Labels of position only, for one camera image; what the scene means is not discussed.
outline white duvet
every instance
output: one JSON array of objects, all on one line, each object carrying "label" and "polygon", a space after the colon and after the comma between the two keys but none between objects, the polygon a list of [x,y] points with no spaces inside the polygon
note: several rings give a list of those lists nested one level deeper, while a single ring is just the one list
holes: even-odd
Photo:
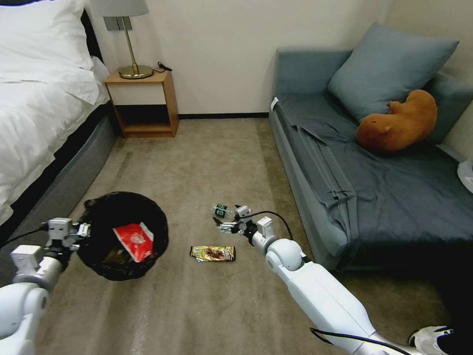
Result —
[{"label": "white duvet", "polygon": [[15,78],[14,71],[0,73],[0,224],[68,136],[108,100],[100,84],[106,68],[98,59],[94,62],[95,69],[86,75],[64,71],[62,78],[38,71],[25,81]]}]

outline gray sofa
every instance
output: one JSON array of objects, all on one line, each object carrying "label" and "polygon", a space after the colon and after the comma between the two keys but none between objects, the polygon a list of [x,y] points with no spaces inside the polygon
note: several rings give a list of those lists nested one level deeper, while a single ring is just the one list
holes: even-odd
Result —
[{"label": "gray sofa", "polygon": [[328,269],[430,267],[473,251],[473,195],[439,143],[473,98],[442,73],[424,88],[439,118],[427,142],[379,156],[327,92],[350,49],[280,48],[270,123],[317,262]]}]

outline red wrapper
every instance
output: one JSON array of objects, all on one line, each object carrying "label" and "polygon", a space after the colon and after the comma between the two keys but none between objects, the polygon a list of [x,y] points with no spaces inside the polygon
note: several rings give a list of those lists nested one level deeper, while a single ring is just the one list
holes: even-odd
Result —
[{"label": "red wrapper", "polygon": [[117,227],[113,231],[135,262],[142,262],[153,253],[154,235],[143,222]]}]

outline plastic bottle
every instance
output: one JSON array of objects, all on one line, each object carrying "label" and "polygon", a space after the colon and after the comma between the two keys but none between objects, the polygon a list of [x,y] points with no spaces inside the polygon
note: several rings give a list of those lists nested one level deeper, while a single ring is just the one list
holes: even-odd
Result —
[{"label": "plastic bottle", "polygon": [[220,219],[233,218],[235,216],[235,211],[223,204],[213,204],[211,206],[211,212],[214,217]]}]

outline white sneaker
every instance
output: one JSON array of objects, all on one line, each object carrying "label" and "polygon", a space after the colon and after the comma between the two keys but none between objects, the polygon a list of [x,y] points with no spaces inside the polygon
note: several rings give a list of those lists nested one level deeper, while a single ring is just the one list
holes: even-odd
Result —
[{"label": "white sneaker", "polygon": [[425,355],[453,355],[440,347],[440,344],[450,343],[447,337],[452,338],[453,335],[453,329],[448,326],[429,326],[412,333],[409,337],[409,345]]}]

